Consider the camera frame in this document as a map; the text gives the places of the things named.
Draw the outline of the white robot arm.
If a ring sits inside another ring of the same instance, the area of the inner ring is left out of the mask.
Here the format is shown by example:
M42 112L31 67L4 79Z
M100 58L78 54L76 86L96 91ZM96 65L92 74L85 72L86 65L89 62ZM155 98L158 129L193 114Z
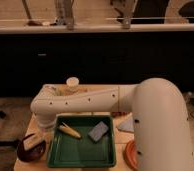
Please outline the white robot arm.
M138 171L194 171L186 102L166 79L103 85L71 95L61 85L45 84L33 99L31 111L42 129L54 125L56 116L65 112L130 112Z

